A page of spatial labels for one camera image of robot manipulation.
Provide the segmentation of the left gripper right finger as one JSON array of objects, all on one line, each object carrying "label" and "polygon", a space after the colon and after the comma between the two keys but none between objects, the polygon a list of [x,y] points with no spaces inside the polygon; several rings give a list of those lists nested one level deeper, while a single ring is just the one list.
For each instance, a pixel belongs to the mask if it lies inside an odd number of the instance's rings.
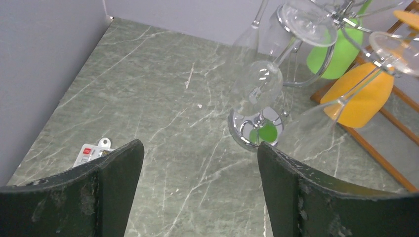
[{"label": "left gripper right finger", "polygon": [[345,182],[261,143],[257,160],[275,237],[416,237],[418,193]]}]

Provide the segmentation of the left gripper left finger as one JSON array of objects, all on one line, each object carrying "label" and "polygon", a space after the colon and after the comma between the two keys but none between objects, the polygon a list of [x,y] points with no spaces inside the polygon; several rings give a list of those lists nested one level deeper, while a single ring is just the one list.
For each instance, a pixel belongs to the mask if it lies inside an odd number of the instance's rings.
[{"label": "left gripper left finger", "polygon": [[143,161],[135,139],[65,172],[1,187],[1,236],[124,236]]}]

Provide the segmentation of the clear glass front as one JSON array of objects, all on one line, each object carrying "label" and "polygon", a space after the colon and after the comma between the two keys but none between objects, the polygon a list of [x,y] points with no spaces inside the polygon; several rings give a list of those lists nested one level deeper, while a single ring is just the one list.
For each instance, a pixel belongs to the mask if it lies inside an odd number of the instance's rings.
[{"label": "clear glass front", "polygon": [[325,115],[319,105],[287,124],[279,137],[278,150],[293,158],[302,158],[332,132],[338,123]]}]

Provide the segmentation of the orange plastic goblet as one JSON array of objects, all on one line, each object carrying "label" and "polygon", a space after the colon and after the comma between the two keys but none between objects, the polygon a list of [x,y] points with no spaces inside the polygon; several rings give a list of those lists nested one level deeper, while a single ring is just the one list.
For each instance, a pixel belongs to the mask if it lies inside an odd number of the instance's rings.
[{"label": "orange plastic goblet", "polygon": [[412,34],[400,36],[373,31],[371,50],[361,48],[365,62],[345,73],[320,100],[320,108],[333,122],[351,128],[363,127],[386,103],[400,74],[419,75],[419,15],[396,10]]}]

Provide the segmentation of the green plastic goblet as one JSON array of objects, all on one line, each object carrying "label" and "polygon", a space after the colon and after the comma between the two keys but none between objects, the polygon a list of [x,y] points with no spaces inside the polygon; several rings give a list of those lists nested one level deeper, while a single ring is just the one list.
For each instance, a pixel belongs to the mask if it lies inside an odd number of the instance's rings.
[{"label": "green plastic goblet", "polygon": [[[368,8],[371,0],[364,3],[358,14],[362,14]],[[345,27],[347,34],[358,44],[362,44],[364,33],[362,31]],[[306,64],[312,73],[317,73],[326,58],[327,48],[315,47],[309,53]],[[354,59],[357,57],[359,49],[354,47],[343,35],[341,29],[337,31],[337,41],[335,43],[333,55],[327,69],[322,74],[323,79],[338,79],[340,78]]]}]

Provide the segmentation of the clear wine glass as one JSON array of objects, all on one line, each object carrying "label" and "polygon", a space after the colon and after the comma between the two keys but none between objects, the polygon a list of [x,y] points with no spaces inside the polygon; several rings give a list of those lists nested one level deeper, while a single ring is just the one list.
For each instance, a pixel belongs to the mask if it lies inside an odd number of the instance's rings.
[{"label": "clear wine glass", "polygon": [[268,5],[268,0],[263,0],[259,10],[250,26],[234,41],[225,61],[224,72],[232,76],[250,64],[256,57],[259,46],[260,22]]}]

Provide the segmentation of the chrome wine glass rack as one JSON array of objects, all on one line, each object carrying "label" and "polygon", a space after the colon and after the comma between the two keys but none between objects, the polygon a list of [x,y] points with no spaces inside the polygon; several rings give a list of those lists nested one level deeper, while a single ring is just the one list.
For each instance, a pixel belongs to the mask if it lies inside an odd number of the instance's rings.
[{"label": "chrome wine glass rack", "polygon": [[[324,7],[329,12],[337,30],[341,29],[344,37],[359,49],[359,44],[343,30],[344,27],[348,26],[363,33],[369,32],[369,29],[362,27],[360,22],[360,19],[365,17],[366,13],[358,14],[350,11],[356,1],[346,0],[337,10],[327,9],[316,1],[312,2]],[[366,3],[366,0],[359,2],[359,6],[361,7],[364,3]],[[228,123],[233,138],[249,150],[256,149],[260,141],[276,144],[278,133],[283,130],[281,116],[270,107],[270,104],[252,116],[243,116],[231,110]]]}]

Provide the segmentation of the paper sheet on table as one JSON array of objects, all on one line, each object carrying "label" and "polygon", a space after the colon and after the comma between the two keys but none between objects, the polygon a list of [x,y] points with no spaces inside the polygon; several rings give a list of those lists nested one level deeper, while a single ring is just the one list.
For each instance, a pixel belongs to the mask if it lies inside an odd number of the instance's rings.
[{"label": "paper sheet on table", "polygon": [[97,145],[83,144],[72,168],[109,154],[114,150],[111,145],[109,138],[101,138]]}]

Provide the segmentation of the orange wooden shelf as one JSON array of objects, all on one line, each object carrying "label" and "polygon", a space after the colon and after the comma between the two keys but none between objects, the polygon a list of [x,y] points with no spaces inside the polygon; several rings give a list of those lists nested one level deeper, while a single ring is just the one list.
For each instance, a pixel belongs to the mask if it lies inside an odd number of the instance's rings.
[{"label": "orange wooden shelf", "polygon": [[419,189],[419,79],[395,80],[384,107],[362,128],[337,125],[308,165],[357,185],[404,193]]}]

